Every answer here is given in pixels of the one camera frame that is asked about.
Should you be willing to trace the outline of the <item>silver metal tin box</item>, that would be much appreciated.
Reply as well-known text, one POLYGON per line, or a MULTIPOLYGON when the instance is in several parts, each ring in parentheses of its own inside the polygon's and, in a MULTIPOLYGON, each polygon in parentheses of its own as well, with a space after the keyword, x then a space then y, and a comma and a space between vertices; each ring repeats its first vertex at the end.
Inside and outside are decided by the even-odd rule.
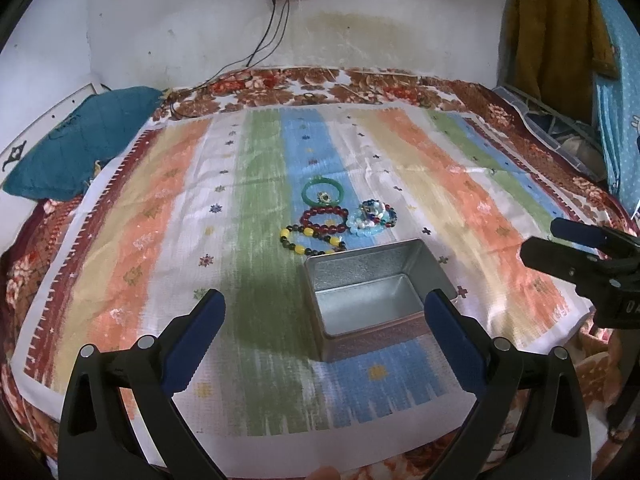
POLYGON ((300 271, 317 356, 335 362, 424 335, 424 300, 457 297, 423 240, 308 258, 300 271))

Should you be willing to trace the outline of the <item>teal pillow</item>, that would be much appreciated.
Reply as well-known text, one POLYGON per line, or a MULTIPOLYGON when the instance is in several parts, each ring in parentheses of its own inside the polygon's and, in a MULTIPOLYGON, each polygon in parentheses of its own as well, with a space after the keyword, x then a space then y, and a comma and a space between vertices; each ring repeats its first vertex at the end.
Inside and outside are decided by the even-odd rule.
POLYGON ((28 200, 59 202, 82 194, 94 167, 105 166, 127 147, 162 97, 145 86, 88 96, 18 162, 3 189, 28 200))

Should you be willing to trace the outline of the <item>mustard brown hanging garment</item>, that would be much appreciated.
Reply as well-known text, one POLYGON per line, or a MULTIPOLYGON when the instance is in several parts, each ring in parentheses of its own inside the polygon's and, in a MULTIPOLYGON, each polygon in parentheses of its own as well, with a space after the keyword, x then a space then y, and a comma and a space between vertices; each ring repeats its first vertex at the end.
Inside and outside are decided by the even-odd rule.
POLYGON ((506 81, 569 118, 590 124, 594 78, 618 78, 598 0, 511 0, 506 81))

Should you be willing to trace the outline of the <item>blue dotted hanging cloth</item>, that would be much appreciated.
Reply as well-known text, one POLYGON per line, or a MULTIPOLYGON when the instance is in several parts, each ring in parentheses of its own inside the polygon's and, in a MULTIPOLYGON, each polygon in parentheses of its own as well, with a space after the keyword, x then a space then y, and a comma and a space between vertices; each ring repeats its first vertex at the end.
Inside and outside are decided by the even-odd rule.
POLYGON ((639 33, 617 0, 597 0, 620 76, 596 79, 597 118, 608 189, 639 218, 639 33))

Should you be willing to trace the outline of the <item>green jade bangle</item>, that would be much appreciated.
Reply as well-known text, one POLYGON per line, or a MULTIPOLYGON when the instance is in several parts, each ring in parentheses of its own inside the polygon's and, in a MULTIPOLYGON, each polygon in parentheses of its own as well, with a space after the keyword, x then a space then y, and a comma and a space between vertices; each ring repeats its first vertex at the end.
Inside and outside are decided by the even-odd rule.
POLYGON ((340 182, 326 177, 309 179, 300 192, 303 202, 309 207, 341 205, 344 194, 345 191, 340 182))

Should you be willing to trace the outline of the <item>striped colourful woven mat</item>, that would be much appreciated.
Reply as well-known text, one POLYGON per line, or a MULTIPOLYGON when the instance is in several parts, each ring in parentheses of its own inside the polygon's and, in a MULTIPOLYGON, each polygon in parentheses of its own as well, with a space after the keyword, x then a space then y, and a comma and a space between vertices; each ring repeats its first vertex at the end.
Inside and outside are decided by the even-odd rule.
POLYGON ((176 403, 230 476, 357 468, 456 429, 473 399, 431 335, 387 334, 381 350, 320 359, 304 257, 280 243, 318 177, 341 185, 349 210, 376 198, 397 214, 373 236, 344 234, 347 263, 330 265, 328 284, 345 306, 360 300, 342 281, 362 269, 361 249, 417 240, 454 304, 518 348, 546 351, 587 315, 570 285, 518 253, 556 217, 599 215, 500 129, 400 104, 240 110, 142 132, 93 183, 18 336, 21 396, 59 418, 83 344, 128 348, 214 288, 224 326, 176 403))

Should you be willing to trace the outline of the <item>white decorated board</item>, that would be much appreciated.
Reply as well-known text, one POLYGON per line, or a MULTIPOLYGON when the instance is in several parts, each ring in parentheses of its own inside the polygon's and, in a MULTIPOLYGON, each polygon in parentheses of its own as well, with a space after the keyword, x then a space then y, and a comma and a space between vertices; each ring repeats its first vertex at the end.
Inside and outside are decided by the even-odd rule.
POLYGON ((2 144, 1 152, 1 182, 4 182, 17 163, 34 148, 53 128, 60 124, 71 112, 88 99, 89 96, 102 94, 111 88, 97 79, 90 79, 86 84, 75 90, 60 102, 42 113, 31 122, 11 142, 2 144))

